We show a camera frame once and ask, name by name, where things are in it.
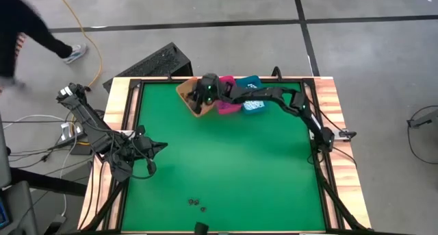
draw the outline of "gray floor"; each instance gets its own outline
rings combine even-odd
[[[28,0],[49,27],[76,27],[60,0]],[[187,23],[227,20],[298,18],[294,0],[68,0],[84,26]],[[411,16],[438,14],[438,0],[301,0],[306,18]],[[406,120],[419,108],[437,104],[438,21],[339,23],[309,25],[320,74],[333,76],[349,129],[359,135],[352,146],[365,202],[374,229],[385,232],[438,234],[438,166],[412,156]],[[89,34],[101,49],[103,74],[89,101],[105,109],[101,84],[163,47],[175,44],[202,75],[311,75],[299,25],[154,29]],[[83,42],[79,33],[56,34],[69,43]],[[87,84],[99,67],[96,51],[65,66],[53,53],[27,40],[17,75],[29,84],[25,93],[5,91],[3,119],[29,114],[65,117],[56,104],[57,91],[69,82]],[[51,146],[59,125],[14,125],[6,131],[13,151]],[[412,132],[421,157],[438,161],[436,130]],[[30,171],[47,173],[61,167],[66,152]],[[14,166],[38,160],[29,157]],[[67,164],[85,159],[72,156]]]

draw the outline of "green mat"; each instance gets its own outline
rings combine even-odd
[[[196,222],[210,231],[325,230],[315,170],[307,162],[309,132],[299,118],[275,103],[261,114],[214,109],[195,118],[176,87],[145,85],[139,124],[169,145],[155,157],[154,177],[131,178],[122,231],[193,232]],[[134,174],[148,174],[144,160]]]

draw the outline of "white shoe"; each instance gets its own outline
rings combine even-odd
[[[82,57],[87,52],[87,45],[85,43],[80,45],[71,46],[73,52],[67,58],[62,59],[66,64],[70,64],[71,62],[77,60]]]

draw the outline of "black equipment box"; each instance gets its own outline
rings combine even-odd
[[[173,43],[152,53],[137,64],[129,67],[116,77],[192,77],[192,63]],[[103,83],[104,89],[110,92],[112,78]]]

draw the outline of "blue box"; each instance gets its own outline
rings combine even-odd
[[[263,85],[258,76],[252,75],[250,77],[245,77],[237,79],[235,81],[237,86],[242,88],[262,88]],[[263,112],[266,109],[267,103],[264,101],[245,101],[243,104],[243,110],[245,114],[253,114],[256,112]]]

